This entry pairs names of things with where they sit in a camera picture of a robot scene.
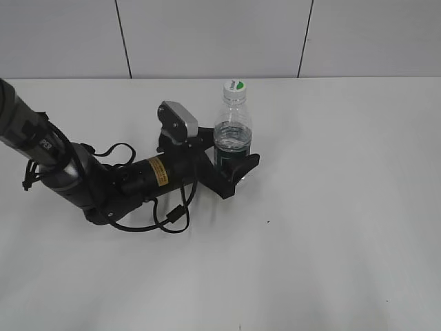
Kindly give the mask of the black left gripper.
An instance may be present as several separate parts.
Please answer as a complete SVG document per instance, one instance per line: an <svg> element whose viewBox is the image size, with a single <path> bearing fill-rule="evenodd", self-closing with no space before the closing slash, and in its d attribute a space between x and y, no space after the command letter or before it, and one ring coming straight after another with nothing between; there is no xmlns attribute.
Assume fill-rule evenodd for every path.
<svg viewBox="0 0 441 331"><path fill-rule="evenodd" d="M229 180L219 172L206 150L214 146L214 129L198 127L198 135L182 145L175 145L162 135L158 138L157 151L161 153L170 184L189 184L197 181L215 192L222 199L235 195L233 183L241 181L260 162L259 154L250 154L243 159L230 161Z"/></svg>

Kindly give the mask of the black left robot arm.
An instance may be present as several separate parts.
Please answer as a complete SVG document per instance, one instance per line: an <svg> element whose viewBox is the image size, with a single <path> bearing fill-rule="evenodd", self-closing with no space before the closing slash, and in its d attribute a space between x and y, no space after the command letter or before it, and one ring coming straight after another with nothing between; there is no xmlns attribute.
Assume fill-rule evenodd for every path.
<svg viewBox="0 0 441 331"><path fill-rule="evenodd" d="M122 231L128 231L120 223L124 216L178 190L181 203L165 220L145 226L145 231L168 232L171 223L189 217L194 192L186 192L187 185L203 185L228 199L260 161L258 154L240 154L223 163L211 162L207 150L215 144L212 128L199 126L175 101L162 102L157 115L161 133L154 157L103 164L92 146L71 142L47 114L32 110L12 85L1 82L1 141L28 159L23 188L41 182L80 208L89 222Z"/></svg>

